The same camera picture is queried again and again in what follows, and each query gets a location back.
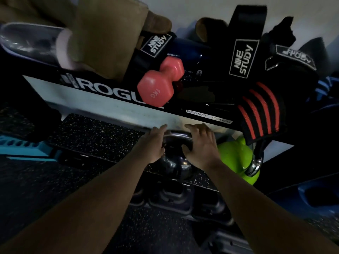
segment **white label sticker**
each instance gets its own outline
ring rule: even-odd
[[[200,116],[200,117],[205,117],[207,119],[213,119],[215,121],[219,121],[219,122],[226,123],[226,124],[231,124],[233,122],[233,121],[228,120],[228,119],[222,119],[220,117],[208,115],[208,114],[205,114],[205,113],[200,113],[200,112],[193,111],[193,110],[186,110],[186,113],[194,114],[194,115],[197,115],[197,116]]]

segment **pink dumbbell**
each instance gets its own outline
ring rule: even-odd
[[[185,72],[181,59],[172,56],[164,59],[159,70],[146,72],[137,87],[143,102],[155,107],[162,107],[172,98],[172,82],[178,81]]]

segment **green kettlebell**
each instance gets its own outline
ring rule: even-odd
[[[246,145],[244,137],[240,136],[235,141],[226,141],[218,145],[222,162],[231,170],[239,174],[249,184],[254,184],[260,174],[253,177],[245,175],[245,170],[251,164],[253,151]]]

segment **speckled floor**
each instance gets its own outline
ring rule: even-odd
[[[0,157],[0,244],[102,171]],[[193,239],[190,221],[159,209],[128,208],[104,253],[209,252]]]

